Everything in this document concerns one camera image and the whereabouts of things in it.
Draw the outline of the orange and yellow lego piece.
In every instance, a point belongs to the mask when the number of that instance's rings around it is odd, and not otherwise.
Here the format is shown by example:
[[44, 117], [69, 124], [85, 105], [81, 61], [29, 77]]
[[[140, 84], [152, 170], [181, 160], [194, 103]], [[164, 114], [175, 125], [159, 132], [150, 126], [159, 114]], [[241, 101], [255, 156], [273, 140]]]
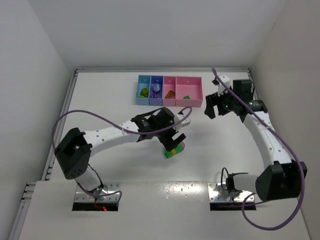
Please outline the orange and yellow lego piece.
[[164, 97], [165, 99], [174, 99], [175, 98], [175, 92], [172, 90], [169, 90], [168, 93]]

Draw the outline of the metal base plate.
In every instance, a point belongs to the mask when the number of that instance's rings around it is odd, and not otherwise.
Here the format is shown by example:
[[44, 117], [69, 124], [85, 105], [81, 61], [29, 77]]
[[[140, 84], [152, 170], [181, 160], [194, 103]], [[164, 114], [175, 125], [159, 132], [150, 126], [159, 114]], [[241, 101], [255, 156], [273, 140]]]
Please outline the metal base plate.
[[87, 190], [80, 183], [76, 183], [74, 194], [75, 203], [93, 203], [97, 200], [98, 203], [116, 204], [122, 197], [122, 191], [119, 183], [101, 182], [100, 185], [93, 190]]
[[224, 189], [225, 182], [208, 182], [208, 196], [210, 203], [242, 203], [243, 200], [251, 195], [250, 191], [242, 190], [229, 193]]

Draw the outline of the small pink bin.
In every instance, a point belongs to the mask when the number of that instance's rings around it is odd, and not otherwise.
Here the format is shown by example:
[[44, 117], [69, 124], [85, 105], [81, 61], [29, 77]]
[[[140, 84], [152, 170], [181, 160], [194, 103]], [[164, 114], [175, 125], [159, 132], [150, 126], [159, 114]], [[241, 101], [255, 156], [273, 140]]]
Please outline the small pink bin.
[[[175, 76], [164, 76], [163, 78], [163, 98], [162, 104], [165, 107], [174, 107], [176, 105], [176, 77]], [[174, 91], [175, 96], [172, 99], [165, 99], [168, 91]]]

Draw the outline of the green striped lego stack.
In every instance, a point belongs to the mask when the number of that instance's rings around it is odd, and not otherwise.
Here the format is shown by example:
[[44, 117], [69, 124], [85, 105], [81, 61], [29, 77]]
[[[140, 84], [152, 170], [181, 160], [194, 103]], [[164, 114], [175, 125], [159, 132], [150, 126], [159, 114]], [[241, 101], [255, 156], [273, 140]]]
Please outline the green striped lego stack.
[[179, 143], [179, 144], [177, 145], [176, 148], [174, 148], [174, 149], [171, 150], [171, 151], [167, 151], [167, 150], [165, 149], [165, 150], [164, 150], [164, 156], [165, 156], [167, 159], [169, 159], [169, 158], [171, 158], [171, 157], [173, 157], [173, 156], [175, 156], [175, 155], [183, 152], [184, 149], [185, 149], [185, 143], [182, 141], [181, 143]]

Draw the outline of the dark blue bin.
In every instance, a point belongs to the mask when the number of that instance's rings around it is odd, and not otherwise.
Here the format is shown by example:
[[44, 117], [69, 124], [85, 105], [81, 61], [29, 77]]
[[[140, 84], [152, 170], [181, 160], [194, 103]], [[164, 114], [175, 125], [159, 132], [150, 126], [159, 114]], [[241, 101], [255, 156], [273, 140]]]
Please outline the dark blue bin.
[[[150, 88], [149, 88], [149, 104], [151, 106], [162, 106], [163, 105], [163, 83], [164, 83], [164, 76], [161, 75], [152, 75], [150, 81]], [[153, 92], [153, 85], [160, 84], [161, 90], [160, 92]], [[151, 94], [156, 93], [158, 98], [151, 98]]]

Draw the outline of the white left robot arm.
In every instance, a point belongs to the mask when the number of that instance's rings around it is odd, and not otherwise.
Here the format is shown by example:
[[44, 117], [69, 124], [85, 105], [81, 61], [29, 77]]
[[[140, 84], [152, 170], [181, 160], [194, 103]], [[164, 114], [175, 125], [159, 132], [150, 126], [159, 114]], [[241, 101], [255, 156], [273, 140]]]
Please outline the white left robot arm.
[[110, 127], [104, 129], [80, 131], [75, 127], [66, 133], [59, 144], [52, 144], [54, 155], [67, 180], [75, 180], [84, 193], [101, 200], [110, 193], [104, 191], [100, 176], [90, 166], [91, 157], [113, 147], [152, 138], [157, 138], [167, 152], [176, 150], [186, 136], [174, 136], [181, 128], [190, 125], [189, 116], [183, 111], [173, 113], [167, 107], [160, 107], [121, 124], [105, 119]]

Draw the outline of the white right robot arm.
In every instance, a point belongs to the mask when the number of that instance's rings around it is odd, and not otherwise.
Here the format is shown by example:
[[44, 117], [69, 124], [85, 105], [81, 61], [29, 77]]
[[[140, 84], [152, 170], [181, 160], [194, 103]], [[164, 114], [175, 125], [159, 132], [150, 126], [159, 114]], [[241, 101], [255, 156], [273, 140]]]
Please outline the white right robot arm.
[[218, 91], [207, 95], [205, 115], [214, 119], [235, 113], [251, 133], [262, 157], [264, 170], [260, 175], [247, 172], [231, 173], [226, 178], [229, 193], [249, 191], [262, 201], [296, 198], [301, 193], [301, 178], [307, 174], [306, 165], [297, 164], [292, 154], [272, 133], [268, 109], [262, 100], [254, 100], [250, 80], [230, 80], [226, 76], [215, 78]]

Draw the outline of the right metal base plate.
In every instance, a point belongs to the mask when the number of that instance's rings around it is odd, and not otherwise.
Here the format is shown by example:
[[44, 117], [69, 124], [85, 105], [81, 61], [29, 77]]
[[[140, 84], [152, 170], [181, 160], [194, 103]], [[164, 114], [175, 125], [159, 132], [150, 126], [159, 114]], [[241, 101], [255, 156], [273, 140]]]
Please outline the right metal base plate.
[[250, 191], [242, 190], [229, 193], [224, 189], [225, 182], [208, 182], [208, 196], [210, 203], [242, 203], [243, 200], [251, 195]]

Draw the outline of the large pink bin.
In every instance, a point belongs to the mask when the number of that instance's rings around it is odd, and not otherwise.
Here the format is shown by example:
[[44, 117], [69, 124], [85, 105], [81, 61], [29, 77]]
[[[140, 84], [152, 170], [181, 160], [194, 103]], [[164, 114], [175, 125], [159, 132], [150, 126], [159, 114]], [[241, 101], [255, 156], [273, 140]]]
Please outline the large pink bin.
[[176, 103], [177, 107], [200, 108], [203, 103], [202, 78], [197, 76], [176, 77]]

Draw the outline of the light blue bin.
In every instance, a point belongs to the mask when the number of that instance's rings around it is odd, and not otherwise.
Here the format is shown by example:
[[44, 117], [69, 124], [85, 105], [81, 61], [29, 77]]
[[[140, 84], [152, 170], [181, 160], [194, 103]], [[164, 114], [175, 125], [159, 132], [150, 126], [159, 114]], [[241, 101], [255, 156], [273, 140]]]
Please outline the light blue bin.
[[[150, 84], [151, 76], [150, 75], [139, 75], [136, 89], [136, 104], [148, 106], [150, 104], [149, 95], [150, 95]], [[140, 91], [143, 88], [148, 88], [149, 94], [148, 97], [139, 97]]]

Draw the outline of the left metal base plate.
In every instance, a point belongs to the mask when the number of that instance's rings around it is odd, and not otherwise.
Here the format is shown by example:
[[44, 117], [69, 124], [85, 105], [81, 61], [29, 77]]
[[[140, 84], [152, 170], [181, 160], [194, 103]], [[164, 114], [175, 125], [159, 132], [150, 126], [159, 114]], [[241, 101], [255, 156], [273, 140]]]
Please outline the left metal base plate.
[[87, 190], [80, 183], [76, 183], [74, 194], [75, 203], [93, 203], [97, 200], [98, 203], [116, 204], [122, 197], [122, 191], [119, 183], [101, 182], [100, 185], [93, 190]]

